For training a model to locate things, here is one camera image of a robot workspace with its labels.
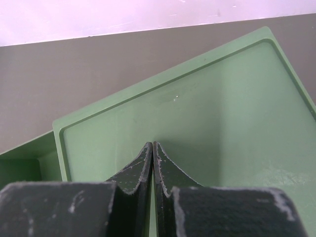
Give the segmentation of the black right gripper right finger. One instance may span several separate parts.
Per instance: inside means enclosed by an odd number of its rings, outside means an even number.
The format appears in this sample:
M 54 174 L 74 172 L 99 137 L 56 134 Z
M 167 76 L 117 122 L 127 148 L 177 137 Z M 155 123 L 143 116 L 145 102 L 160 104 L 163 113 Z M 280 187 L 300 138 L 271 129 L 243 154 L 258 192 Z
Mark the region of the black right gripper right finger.
M 153 143 L 153 175 L 155 181 L 156 225 L 158 237 L 175 237 L 176 222 L 172 188 L 201 187 L 173 162 L 161 143 Z

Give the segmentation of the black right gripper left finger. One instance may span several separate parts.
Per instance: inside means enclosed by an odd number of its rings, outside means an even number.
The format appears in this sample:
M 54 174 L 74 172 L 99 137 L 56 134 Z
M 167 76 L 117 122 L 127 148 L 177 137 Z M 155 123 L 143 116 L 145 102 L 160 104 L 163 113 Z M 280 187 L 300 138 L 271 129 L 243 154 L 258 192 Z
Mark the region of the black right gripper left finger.
M 150 230 L 152 191 L 152 143 L 107 181 L 116 184 L 108 237 L 147 237 Z

